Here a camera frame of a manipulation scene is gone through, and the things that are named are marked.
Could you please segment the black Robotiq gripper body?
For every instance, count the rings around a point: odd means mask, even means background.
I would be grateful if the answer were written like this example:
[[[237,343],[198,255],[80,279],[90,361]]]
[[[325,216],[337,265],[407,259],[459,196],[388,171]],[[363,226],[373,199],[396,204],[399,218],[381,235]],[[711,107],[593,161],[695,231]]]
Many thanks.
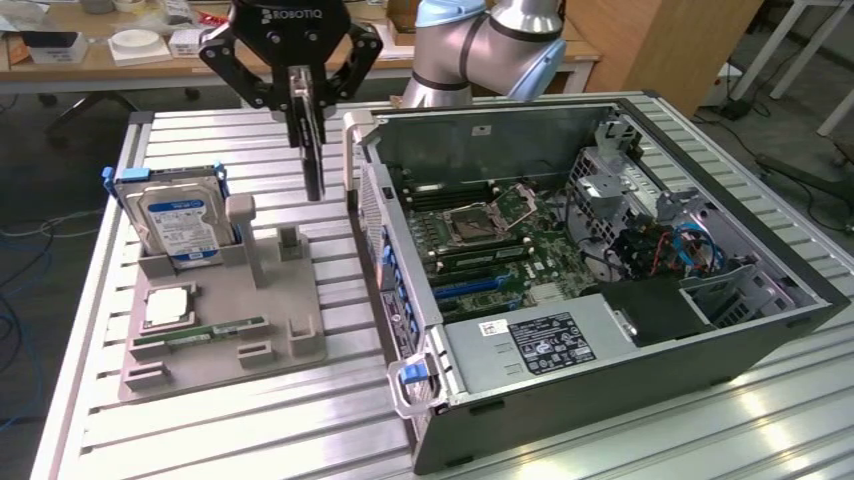
[[[234,37],[269,66],[323,66],[348,32],[343,1],[233,1]]]

